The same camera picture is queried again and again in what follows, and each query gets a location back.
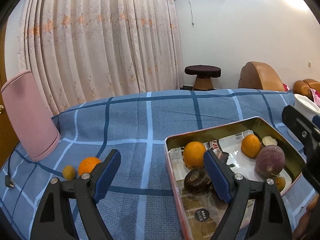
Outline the purple round fruit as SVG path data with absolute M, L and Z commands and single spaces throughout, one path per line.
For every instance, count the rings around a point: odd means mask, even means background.
M 255 160 L 255 171 L 263 178 L 280 174 L 285 166 L 284 151 L 277 145 L 262 148 Z

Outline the small yellow-green fruit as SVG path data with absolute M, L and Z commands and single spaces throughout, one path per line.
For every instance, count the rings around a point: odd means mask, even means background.
M 73 166 L 67 165 L 62 171 L 62 175 L 65 180 L 73 180 L 76 177 L 76 171 Z

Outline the small orange mandarin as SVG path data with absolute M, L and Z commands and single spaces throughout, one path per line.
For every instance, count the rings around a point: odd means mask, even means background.
M 241 142 L 241 150 L 244 155 L 249 158 L 256 158 L 261 150 L 261 142 L 254 134 L 249 134 L 244 137 Z

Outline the dark brown water chestnut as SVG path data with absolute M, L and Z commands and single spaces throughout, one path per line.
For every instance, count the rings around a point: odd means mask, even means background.
M 191 194 L 205 194 L 212 189 L 212 181 L 205 168 L 195 168 L 184 178 L 184 188 Z

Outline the large orange mandarin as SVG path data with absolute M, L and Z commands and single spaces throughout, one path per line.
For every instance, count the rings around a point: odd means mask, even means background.
M 183 150 L 183 161 L 187 168 L 203 168 L 203 156 L 206 148 L 198 141 L 189 142 Z

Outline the halved white-fleshed water chestnut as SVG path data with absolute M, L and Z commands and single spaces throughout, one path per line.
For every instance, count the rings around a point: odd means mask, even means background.
M 262 138 L 262 140 L 261 140 L 261 143 L 262 143 L 262 145 L 264 146 L 264 147 L 266 147 L 266 146 L 270 146 L 270 145 L 277 145 L 278 143 L 277 143 L 277 140 L 276 139 L 274 139 L 273 137 L 271 137 L 271 136 L 265 136 L 265 137 L 263 137 Z

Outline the white plastic cup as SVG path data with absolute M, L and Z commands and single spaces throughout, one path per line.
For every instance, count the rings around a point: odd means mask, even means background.
M 311 121 L 319 131 L 319 107 L 307 96 L 295 94 L 293 108 Z

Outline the pink cushions on sofa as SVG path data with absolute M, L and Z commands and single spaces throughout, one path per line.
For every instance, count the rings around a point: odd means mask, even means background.
M 319 107 L 320 82 L 313 79 L 298 80 L 291 89 L 287 84 L 283 84 L 285 91 L 292 91 L 294 94 L 306 96 Z

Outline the small brown fruit in tin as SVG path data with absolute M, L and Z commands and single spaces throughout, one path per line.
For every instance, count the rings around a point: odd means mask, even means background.
M 286 186 L 286 180 L 284 177 L 276 177 L 274 178 L 274 184 L 276 185 L 279 192 L 283 191 Z

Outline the pink metal tin box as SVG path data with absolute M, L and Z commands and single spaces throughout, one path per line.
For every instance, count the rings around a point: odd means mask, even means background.
M 271 136 L 284 151 L 285 166 L 278 174 L 286 180 L 279 192 L 274 178 L 255 171 L 255 159 L 241 150 L 249 134 Z M 212 181 L 205 194 L 184 188 L 189 169 L 183 161 L 184 147 L 192 141 L 204 144 L 203 168 Z M 282 196 L 300 177 L 304 159 L 275 128 L 253 117 L 213 128 L 168 137 L 164 143 L 168 172 L 184 239 L 235 239 L 248 227 L 247 239 L 291 239 L 292 232 Z

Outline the brown leather sofa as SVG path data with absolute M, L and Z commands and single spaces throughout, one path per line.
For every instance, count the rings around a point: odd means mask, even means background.
M 255 61 L 249 61 L 242 67 L 238 88 L 274 90 L 279 92 L 290 90 L 270 65 Z M 319 96 L 319 82 L 313 79 L 298 80 L 293 85 L 292 91 L 306 96 L 311 101 L 315 101 L 314 96 Z

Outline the blue plaid tablecloth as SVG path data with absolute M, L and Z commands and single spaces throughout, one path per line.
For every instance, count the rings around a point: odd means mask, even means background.
M 87 157 L 104 159 L 112 149 L 121 165 L 98 209 L 114 239 L 181 239 L 181 228 L 165 163 L 171 135 L 259 116 L 285 137 L 281 112 L 293 104 L 290 92 L 220 89 L 170 90 L 118 96 L 71 107 L 53 117 L 61 134 L 57 148 L 32 161 L 18 145 L 1 177 L 1 211 L 21 239 L 31 233 L 37 206 L 49 181 L 66 165 Z

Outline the pink cylindrical appliance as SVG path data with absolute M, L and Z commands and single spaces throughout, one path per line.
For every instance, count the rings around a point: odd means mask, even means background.
M 50 155 L 60 140 L 31 71 L 26 70 L 1 88 L 4 107 L 10 123 L 32 161 Z

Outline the dark round stool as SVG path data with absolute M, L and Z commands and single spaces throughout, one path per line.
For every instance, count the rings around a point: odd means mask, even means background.
M 211 78 L 219 78 L 221 76 L 221 68 L 209 65 L 192 65 L 184 69 L 185 74 L 195 75 L 196 79 L 192 90 L 208 91 L 213 90 Z

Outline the pink floral curtain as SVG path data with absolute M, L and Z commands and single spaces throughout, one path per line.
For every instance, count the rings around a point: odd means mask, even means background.
M 183 83 L 174 0 L 25 0 L 18 67 L 50 114 Z

